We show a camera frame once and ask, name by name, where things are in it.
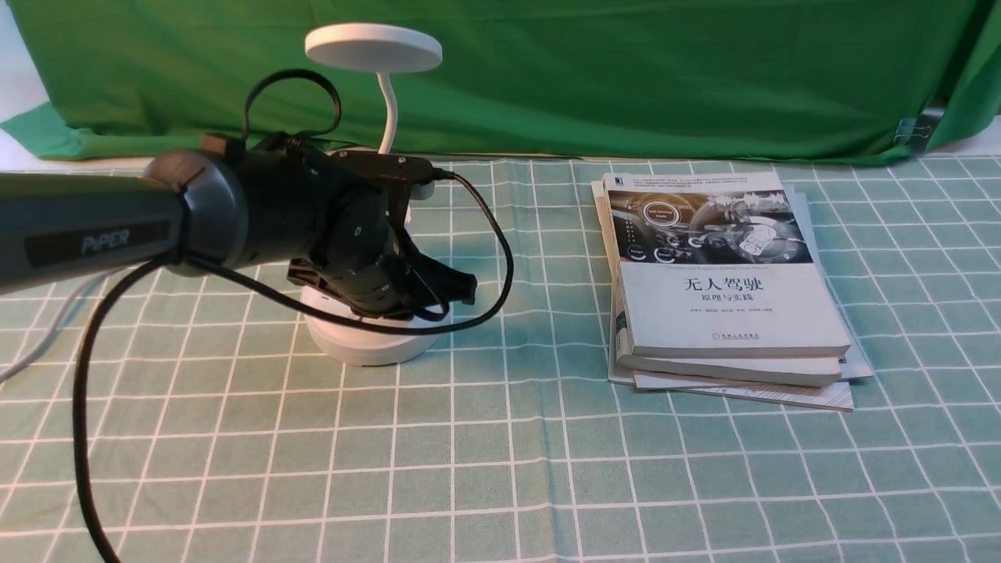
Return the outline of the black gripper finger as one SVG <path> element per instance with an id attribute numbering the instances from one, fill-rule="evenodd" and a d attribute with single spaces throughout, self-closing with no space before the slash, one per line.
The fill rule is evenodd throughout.
<path id="1" fill-rule="evenodd" d="M 455 270 L 439 261 L 423 261 L 422 277 L 430 292 L 444 303 L 461 303 L 472 306 L 476 302 L 478 278 L 468 272 Z"/>

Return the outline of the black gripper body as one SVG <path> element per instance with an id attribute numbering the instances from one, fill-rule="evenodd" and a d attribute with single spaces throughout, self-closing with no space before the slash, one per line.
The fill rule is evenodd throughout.
<path id="1" fill-rule="evenodd" d="M 323 215 L 321 235 L 307 253 L 291 260 L 287 282 L 346 304 L 358 317 L 410 320 L 439 318 L 439 296 L 418 266 L 403 228 L 389 220 L 389 195 L 353 188 L 337 196 Z"/>

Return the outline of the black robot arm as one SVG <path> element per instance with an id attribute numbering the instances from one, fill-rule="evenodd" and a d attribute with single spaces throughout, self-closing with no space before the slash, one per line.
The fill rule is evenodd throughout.
<path id="1" fill-rule="evenodd" d="M 428 160 L 339 151 L 285 133 L 250 149 L 210 136 L 138 176 L 3 174 L 1 285 L 23 291 L 168 256 L 241 270 L 288 261 L 287 275 L 351 313 L 430 318 L 473 304 L 478 282 L 416 249 L 411 189 L 444 174 Z"/>

